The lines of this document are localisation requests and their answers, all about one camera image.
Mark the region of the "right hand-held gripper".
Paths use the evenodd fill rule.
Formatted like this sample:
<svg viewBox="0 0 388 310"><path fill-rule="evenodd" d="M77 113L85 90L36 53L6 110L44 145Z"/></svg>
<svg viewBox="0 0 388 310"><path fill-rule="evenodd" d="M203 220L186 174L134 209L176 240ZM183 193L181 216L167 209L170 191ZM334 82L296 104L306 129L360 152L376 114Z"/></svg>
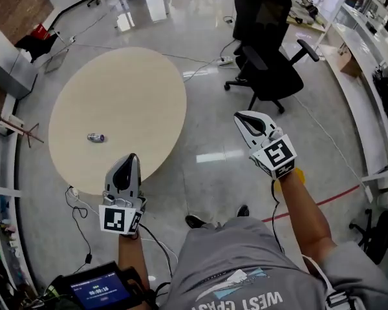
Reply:
<svg viewBox="0 0 388 310"><path fill-rule="evenodd" d="M282 128L262 112L238 111L234 122L249 147L249 158L273 180L295 168L296 151Z"/></svg>

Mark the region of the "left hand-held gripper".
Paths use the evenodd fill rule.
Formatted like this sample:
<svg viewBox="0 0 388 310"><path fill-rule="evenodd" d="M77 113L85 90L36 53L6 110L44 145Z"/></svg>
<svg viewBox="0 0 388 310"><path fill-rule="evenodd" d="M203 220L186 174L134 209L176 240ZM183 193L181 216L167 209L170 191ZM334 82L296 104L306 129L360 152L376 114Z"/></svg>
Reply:
<svg viewBox="0 0 388 310"><path fill-rule="evenodd" d="M103 203L99 205L103 232L136 236L147 200L140 195L140 160L135 153L120 158L105 176ZM116 196L129 188L129 196Z"/></svg>

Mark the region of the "yellow waste bin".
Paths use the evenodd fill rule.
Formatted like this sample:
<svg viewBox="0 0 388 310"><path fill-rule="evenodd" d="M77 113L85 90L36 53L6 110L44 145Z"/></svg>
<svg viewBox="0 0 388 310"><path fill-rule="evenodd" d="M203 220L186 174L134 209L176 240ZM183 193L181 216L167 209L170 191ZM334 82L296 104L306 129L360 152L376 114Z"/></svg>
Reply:
<svg viewBox="0 0 388 310"><path fill-rule="evenodd" d="M295 168L294 171L296 172L296 174L298 175L299 177L299 180L305 184L305 175L304 175L304 172L300 169L300 168ZM281 190L281 184L278 180L275 181L274 183L274 191L275 192L278 192L278 193L281 193L282 190Z"/></svg>

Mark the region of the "person's right forearm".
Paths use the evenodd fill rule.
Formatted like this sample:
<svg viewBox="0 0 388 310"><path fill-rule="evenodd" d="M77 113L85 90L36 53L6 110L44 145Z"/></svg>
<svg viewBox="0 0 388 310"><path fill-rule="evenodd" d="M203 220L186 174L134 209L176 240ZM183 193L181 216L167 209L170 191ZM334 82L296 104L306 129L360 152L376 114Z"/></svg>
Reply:
<svg viewBox="0 0 388 310"><path fill-rule="evenodd" d="M321 263L336 247L329 224L296 171L279 179L301 253Z"/></svg>

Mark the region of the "person's left forearm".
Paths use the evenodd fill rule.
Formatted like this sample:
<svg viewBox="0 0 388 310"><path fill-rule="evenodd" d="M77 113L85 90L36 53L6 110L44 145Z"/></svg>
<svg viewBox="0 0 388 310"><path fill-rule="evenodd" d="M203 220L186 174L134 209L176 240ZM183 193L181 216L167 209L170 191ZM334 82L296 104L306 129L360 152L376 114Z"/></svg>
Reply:
<svg viewBox="0 0 388 310"><path fill-rule="evenodd" d="M119 235L118 267L121 270L133 267L146 289L150 289L147 267L145 263L142 241L139 234L134 236Z"/></svg>

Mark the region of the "round beige table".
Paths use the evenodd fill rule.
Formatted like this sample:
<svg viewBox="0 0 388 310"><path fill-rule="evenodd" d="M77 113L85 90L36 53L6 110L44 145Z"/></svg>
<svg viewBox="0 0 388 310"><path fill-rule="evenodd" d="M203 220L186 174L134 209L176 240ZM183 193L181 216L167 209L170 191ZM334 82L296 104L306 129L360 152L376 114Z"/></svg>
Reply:
<svg viewBox="0 0 388 310"><path fill-rule="evenodd" d="M81 67L60 92L48 127L59 175L99 195L108 170L135 153L148 178L170 155L184 124L187 95L170 60L147 48L108 51ZM87 140L103 134L103 143Z"/></svg>

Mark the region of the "black mesh-back office chair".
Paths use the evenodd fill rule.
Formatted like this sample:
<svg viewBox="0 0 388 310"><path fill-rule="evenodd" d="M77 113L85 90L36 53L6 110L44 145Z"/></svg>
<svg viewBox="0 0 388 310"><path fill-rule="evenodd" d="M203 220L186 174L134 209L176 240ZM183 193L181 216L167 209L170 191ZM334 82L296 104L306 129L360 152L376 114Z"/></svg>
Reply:
<svg viewBox="0 0 388 310"><path fill-rule="evenodd" d="M292 58L281 52L291 0L234 0L234 7L233 39L239 43L234 55L240 72L235 80L225 82L224 89L248 87L253 90L253 101L271 101L283 113L280 100L304 87L294 64L304 56L318 62L319 56L302 39L297 40L301 48Z"/></svg>

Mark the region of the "person's left black shoe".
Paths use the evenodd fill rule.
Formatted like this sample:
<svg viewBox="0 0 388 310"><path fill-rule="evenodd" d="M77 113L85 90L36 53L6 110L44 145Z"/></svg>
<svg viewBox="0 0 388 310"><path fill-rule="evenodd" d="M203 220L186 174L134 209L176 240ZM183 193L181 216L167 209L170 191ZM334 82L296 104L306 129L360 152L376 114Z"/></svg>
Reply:
<svg viewBox="0 0 388 310"><path fill-rule="evenodd" d="M194 214L187 215L185 217L185 222L190 229L208 228L210 226L209 223L201 220L198 216Z"/></svg>

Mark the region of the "red floor tape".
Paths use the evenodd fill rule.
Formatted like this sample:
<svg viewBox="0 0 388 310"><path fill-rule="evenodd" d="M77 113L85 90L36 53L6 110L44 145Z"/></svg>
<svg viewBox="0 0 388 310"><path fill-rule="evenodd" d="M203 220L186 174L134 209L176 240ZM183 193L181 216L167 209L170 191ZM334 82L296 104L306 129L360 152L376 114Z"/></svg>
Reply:
<svg viewBox="0 0 388 310"><path fill-rule="evenodd" d="M341 192L341 193L339 193L339 194L337 194L335 196L332 196L332 197L327 198L327 199L325 199L323 201L317 202L316 205L317 206L321 206L321 205L333 202L334 200L342 198L343 196L346 196L346 195L352 193L353 191L358 190L359 188L360 188L359 185L353 186L352 188L349 188L346 191L343 191L343 192ZM268 223L268 222L272 222L274 220L278 220L278 219L281 219L281 218L284 218L284 217L288 217L288 216L290 216L289 212L285 212L285 213L282 213L282 214L276 214L274 216L271 216L271 217L263 219L262 222L263 223Z"/></svg>

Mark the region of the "brown wooden stand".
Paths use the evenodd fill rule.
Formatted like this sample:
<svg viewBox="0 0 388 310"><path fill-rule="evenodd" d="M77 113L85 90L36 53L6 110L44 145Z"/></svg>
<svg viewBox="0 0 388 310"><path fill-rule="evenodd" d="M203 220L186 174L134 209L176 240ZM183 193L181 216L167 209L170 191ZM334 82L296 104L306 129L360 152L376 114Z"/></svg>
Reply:
<svg viewBox="0 0 388 310"><path fill-rule="evenodd" d="M42 139L40 139L39 137L37 137L35 134L32 133L33 130L35 130L39 127L39 123L36 123L31 129L27 130L27 129L24 129L20 126L17 126L15 124L13 124L12 122L7 121L7 120L3 119L2 117L0 117L0 127L10 129L13 132L16 132L22 136L26 136L29 148L31 148L31 143L30 143L31 139L39 141L40 143L44 143L44 141Z"/></svg>

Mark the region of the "white curved shelf unit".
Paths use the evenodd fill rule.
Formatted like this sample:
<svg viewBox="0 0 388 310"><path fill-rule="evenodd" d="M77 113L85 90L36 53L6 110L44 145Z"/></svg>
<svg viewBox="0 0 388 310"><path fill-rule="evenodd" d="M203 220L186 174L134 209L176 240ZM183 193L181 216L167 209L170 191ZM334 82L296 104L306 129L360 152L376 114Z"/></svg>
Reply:
<svg viewBox="0 0 388 310"><path fill-rule="evenodd" d="M342 44L357 60L359 77L339 70ZM362 182L388 189L388 0L338 0L316 47L352 113L366 165Z"/></svg>

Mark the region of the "cardboard box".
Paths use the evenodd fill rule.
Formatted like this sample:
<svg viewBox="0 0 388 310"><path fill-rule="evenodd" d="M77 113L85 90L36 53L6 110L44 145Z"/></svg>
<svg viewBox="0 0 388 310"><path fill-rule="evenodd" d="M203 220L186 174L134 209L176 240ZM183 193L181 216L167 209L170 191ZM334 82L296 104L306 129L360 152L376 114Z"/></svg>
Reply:
<svg viewBox="0 0 388 310"><path fill-rule="evenodd" d="M346 44L338 49L338 68L351 77L357 78L361 75L361 68Z"/></svg>

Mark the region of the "black wrist-mounted display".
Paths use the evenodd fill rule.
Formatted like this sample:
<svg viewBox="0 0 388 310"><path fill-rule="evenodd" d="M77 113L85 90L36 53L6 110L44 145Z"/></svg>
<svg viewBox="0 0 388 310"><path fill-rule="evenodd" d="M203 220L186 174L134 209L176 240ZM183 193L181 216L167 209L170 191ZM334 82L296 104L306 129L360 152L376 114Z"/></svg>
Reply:
<svg viewBox="0 0 388 310"><path fill-rule="evenodd" d="M136 269L121 270L115 262L64 276L60 288L81 310L128 310L147 298Z"/></svg>

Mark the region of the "white storage shelf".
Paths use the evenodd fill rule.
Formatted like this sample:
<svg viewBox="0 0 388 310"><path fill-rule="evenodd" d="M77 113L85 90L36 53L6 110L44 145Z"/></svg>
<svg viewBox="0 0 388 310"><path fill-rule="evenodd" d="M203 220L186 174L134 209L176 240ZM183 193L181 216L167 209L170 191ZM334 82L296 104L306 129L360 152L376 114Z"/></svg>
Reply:
<svg viewBox="0 0 388 310"><path fill-rule="evenodd" d="M0 125L0 310L17 310L38 295L18 218L18 133Z"/></svg>

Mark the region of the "cluttered wooden desk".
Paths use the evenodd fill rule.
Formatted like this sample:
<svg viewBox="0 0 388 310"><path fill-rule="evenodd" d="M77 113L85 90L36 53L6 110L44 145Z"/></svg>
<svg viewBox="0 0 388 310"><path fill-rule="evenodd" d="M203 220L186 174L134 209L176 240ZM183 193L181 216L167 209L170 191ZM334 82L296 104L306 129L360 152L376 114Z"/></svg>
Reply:
<svg viewBox="0 0 388 310"><path fill-rule="evenodd" d="M292 6L286 22L324 33L326 19L321 15L313 0L291 0Z"/></svg>

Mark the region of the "person's grey t-shirt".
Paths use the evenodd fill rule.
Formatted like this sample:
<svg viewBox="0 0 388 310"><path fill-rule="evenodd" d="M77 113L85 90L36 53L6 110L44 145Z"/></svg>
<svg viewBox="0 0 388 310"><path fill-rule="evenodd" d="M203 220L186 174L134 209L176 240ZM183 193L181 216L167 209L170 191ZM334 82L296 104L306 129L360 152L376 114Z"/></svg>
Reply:
<svg viewBox="0 0 388 310"><path fill-rule="evenodd" d="M239 217L188 232L161 310L326 310L335 291L361 310L388 310L388 281L356 243L307 273L262 221Z"/></svg>

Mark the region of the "metal folding chair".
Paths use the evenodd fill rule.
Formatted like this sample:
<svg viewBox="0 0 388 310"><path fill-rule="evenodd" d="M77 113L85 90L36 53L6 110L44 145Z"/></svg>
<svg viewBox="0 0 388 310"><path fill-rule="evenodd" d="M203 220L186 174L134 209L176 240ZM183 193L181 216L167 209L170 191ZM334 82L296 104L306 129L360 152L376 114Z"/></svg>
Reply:
<svg viewBox="0 0 388 310"><path fill-rule="evenodd" d="M52 30L58 36L58 39L62 42L62 48L59 49L56 53L52 54L49 60L45 63L45 74L54 72L59 69L69 52L69 45L61 37L60 32L54 28Z"/></svg>

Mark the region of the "black garment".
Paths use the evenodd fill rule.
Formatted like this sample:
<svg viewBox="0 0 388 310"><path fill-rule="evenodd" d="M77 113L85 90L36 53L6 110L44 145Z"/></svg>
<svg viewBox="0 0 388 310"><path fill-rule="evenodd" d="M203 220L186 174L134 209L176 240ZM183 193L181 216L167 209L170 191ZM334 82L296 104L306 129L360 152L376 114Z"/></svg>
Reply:
<svg viewBox="0 0 388 310"><path fill-rule="evenodd" d="M37 58L48 54L58 38L58 34L52 34L46 39L38 39L34 36L27 35L20 39L16 44L16 48L27 51L31 56L31 63L34 63Z"/></svg>

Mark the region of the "grey cabinet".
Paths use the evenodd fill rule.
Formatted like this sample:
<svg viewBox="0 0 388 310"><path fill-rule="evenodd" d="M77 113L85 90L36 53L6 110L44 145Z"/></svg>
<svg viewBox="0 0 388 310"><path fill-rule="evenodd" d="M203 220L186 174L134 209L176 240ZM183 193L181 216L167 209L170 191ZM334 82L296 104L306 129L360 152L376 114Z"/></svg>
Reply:
<svg viewBox="0 0 388 310"><path fill-rule="evenodd" d="M0 88L16 99L29 95L37 68L0 31Z"/></svg>

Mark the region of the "red bag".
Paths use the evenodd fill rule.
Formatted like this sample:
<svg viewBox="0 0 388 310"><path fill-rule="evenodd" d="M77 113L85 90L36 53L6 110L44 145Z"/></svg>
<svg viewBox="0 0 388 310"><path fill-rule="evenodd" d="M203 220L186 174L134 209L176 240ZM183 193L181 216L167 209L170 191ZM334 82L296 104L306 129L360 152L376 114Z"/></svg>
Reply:
<svg viewBox="0 0 388 310"><path fill-rule="evenodd" d="M37 24L30 35L36 39L46 40L50 37L50 32L43 26L42 23Z"/></svg>

